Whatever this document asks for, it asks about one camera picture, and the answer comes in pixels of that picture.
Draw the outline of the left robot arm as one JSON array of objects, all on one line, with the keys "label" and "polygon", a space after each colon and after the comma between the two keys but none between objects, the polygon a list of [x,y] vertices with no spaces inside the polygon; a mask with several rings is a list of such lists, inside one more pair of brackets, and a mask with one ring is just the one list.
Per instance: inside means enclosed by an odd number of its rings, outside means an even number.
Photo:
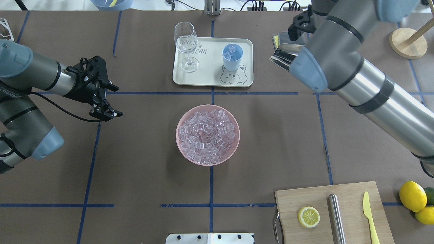
[{"label": "left robot arm", "polygon": [[109,80],[106,61],[99,56],[81,58],[73,66],[62,65],[24,45],[2,39],[0,43],[1,173],[32,157],[41,160],[64,144],[56,127],[43,115],[29,95],[37,88],[91,106],[91,122],[121,117],[106,91],[119,88]]}]

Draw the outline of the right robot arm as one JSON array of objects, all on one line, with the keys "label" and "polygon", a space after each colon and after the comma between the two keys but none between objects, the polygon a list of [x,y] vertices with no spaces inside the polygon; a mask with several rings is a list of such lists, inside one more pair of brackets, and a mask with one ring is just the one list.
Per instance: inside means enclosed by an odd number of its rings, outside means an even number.
[{"label": "right robot arm", "polygon": [[406,147],[433,177],[433,112],[358,53],[378,23],[397,23],[417,3],[337,1],[289,71],[315,92],[332,90]]}]

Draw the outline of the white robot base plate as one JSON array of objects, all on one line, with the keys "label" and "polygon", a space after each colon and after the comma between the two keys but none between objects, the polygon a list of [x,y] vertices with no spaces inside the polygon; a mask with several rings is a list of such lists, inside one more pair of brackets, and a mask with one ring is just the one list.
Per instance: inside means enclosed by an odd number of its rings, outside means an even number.
[{"label": "white robot base plate", "polygon": [[252,233],[172,233],[166,244],[254,244]]}]

